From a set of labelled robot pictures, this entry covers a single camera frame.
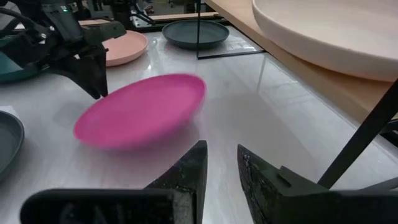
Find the black metal frame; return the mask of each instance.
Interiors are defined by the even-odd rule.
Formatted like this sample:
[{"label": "black metal frame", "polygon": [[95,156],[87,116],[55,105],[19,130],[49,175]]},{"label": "black metal frame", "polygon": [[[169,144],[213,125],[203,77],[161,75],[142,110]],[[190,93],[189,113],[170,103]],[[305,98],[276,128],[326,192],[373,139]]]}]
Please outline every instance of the black metal frame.
[{"label": "black metal frame", "polygon": [[347,145],[322,175],[318,184],[330,189],[378,134],[392,131],[397,127],[398,122],[391,120],[398,112],[397,96],[398,79],[360,125]]},{"label": "black metal frame", "polygon": [[[201,11],[201,2],[200,0],[197,0],[197,13],[198,13],[198,32],[197,32],[197,47],[196,47],[196,52],[197,52],[197,59],[198,60],[203,60],[203,59],[211,59],[211,58],[221,58],[221,57],[232,57],[232,56],[239,56],[239,55],[251,55],[251,54],[259,54],[259,53],[266,53],[265,50],[256,50],[253,52],[239,52],[239,53],[229,53],[229,54],[218,54],[218,55],[208,55],[208,56],[199,56],[199,39],[200,39],[200,11]],[[248,37],[246,34],[241,32],[243,35],[245,35],[247,38],[251,40],[250,37]]]},{"label": "black metal frame", "polygon": [[[136,27],[135,29],[133,29],[133,31],[141,32],[141,33],[160,32],[160,31],[162,31],[163,27],[165,27],[167,24],[170,24],[170,23],[176,22],[176,21],[184,21],[184,20],[192,20],[192,18],[179,18],[179,19],[167,19],[167,20],[163,20],[163,21],[156,21],[155,25],[152,25],[150,27]],[[218,17],[218,16],[203,18],[203,20],[217,22],[224,26],[231,25],[231,23],[229,21],[227,21],[226,19],[223,19],[222,17]]]}]

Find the marble surface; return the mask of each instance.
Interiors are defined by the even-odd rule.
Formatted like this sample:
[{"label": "marble surface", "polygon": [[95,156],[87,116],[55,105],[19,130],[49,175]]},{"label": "marble surface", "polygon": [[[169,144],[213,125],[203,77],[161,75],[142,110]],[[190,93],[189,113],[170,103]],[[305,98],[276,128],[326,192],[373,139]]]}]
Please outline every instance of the marble surface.
[{"label": "marble surface", "polygon": [[[161,33],[147,37],[142,57],[108,70],[110,92],[165,73],[194,73],[206,81],[208,94],[192,124],[162,147],[105,153],[73,138],[75,121],[95,101],[69,79],[43,75],[1,85],[0,110],[17,115],[26,133],[16,168],[0,183],[3,224],[18,223],[23,201],[43,189],[145,187],[199,139],[207,140],[209,153],[203,223],[250,224],[237,144],[316,182],[358,127],[269,54],[198,61],[194,52],[167,44]],[[395,147],[376,138],[334,189],[396,177],[397,163]]]}]

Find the plate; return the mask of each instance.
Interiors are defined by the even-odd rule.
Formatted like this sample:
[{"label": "plate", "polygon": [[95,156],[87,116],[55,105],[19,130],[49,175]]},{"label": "plate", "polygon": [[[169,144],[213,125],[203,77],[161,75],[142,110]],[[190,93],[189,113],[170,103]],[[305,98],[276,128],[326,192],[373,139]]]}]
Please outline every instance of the plate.
[{"label": "plate", "polygon": [[348,75],[398,78],[398,1],[253,0],[267,38],[306,61]]},{"label": "plate", "polygon": [[140,57],[148,46],[146,36],[127,30],[127,33],[116,39],[103,42],[106,53],[106,66],[117,66],[131,62]]},{"label": "plate", "polygon": [[206,85],[189,74],[132,83],[88,108],[75,123],[82,143],[104,150],[129,149],[167,138],[200,109]]},{"label": "plate", "polygon": [[[162,29],[163,36],[177,47],[196,49],[198,21],[177,21]],[[199,49],[209,49],[224,42],[229,36],[229,30],[216,22],[200,21]]]},{"label": "plate", "polygon": [[16,160],[24,141],[24,126],[14,115],[0,111],[0,180]]}]

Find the teal plate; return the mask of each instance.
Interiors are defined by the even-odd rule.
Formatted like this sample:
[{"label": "teal plate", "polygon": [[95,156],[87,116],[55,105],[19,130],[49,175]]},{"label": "teal plate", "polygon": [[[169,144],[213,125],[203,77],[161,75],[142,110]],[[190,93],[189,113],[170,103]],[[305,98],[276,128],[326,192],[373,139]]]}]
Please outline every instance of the teal plate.
[{"label": "teal plate", "polygon": [[[0,45],[7,43],[7,39],[0,40]],[[10,83],[34,77],[40,72],[34,67],[22,69],[15,62],[0,52],[0,83]]]}]

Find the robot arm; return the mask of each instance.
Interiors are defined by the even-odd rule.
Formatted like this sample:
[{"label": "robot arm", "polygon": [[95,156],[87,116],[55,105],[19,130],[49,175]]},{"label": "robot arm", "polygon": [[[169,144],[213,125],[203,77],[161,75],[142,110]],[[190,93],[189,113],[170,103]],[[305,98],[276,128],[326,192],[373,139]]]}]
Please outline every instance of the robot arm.
[{"label": "robot arm", "polygon": [[[11,60],[24,68],[35,65],[74,81],[94,99],[108,95],[106,51],[102,42],[126,33],[114,21],[95,28],[80,27],[72,14],[71,0],[12,0],[21,14],[0,8],[13,19],[0,37],[20,22],[25,30],[0,48]],[[0,6],[7,3],[0,1]]]}]

